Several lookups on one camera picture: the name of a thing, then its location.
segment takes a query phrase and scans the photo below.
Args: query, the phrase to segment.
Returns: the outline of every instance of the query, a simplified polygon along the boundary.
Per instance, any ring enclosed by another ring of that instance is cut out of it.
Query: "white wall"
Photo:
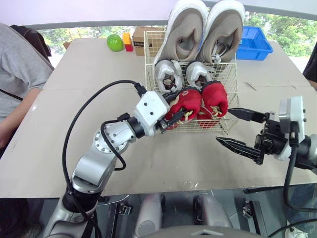
[[[317,0],[239,0],[244,5],[317,15]]]
[[[34,25],[83,21],[167,20],[176,0],[0,0],[0,22]],[[245,5],[316,15],[317,0],[241,0]]]

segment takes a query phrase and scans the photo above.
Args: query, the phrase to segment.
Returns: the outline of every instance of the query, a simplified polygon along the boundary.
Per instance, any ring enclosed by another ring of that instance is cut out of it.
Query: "white sneaker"
[[[285,238],[308,238],[308,233],[305,233],[296,227],[291,227],[285,231]]]
[[[230,62],[241,41],[244,14],[242,3],[236,0],[218,1],[208,15],[198,60]]]
[[[177,61],[163,59],[155,65],[154,77],[161,93],[179,92],[184,84],[182,69]]]
[[[214,68],[208,69],[203,63],[194,61],[186,67],[186,80],[190,86],[200,90],[206,83],[213,81],[213,73]]]
[[[202,45],[208,10],[201,0],[179,0],[168,19],[163,44],[154,59],[190,62]]]

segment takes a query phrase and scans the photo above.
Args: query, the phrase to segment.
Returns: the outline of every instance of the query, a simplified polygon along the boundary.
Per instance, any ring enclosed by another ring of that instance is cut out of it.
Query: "red and yellow block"
[[[123,43],[126,51],[133,51],[131,37],[129,32],[123,32],[122,34]]]

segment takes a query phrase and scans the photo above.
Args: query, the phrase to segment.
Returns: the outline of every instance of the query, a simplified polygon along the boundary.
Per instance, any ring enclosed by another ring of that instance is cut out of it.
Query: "green foliage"
[[[310,56],[317,40],[317,21],[247,12],[244,24],[262,28],[289,56]]]
[[[76,38],[107,38],[111,34],[121,36],[123,32],[129,32],[131,28],[135,28],[135,26],[76,27],[38,31],[54,53],[63,55],[66,51],[63,46],[64,42],[69,42]]]
[[[246,12],[244,24],[263,29],[268,39],[277,40],[289,56],[310,56],[317,40],[317,21],[265,13]],[[107,38],[122,35],[135,26],[77,27],[39,30],[45,42],[57,54],[64,54],[64,42],[75,38]]]

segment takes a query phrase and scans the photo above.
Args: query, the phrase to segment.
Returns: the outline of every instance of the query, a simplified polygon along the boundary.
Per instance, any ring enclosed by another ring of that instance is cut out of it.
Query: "bag strap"
[[[13,97],[13,98],[16,98],[17,100],[20,100],[20,101],[23,100],[23,98],[20,98],[19,96],[16,96],[16,95],[14,95],[14,94],[12,94],[12,93],[5,92],[5,91],[2,90],[2,89],[0,89],[0,92],[3,92],[3,93],[6,94],[6,95],[9,95],[9,96],[11,96],[11,97]]]

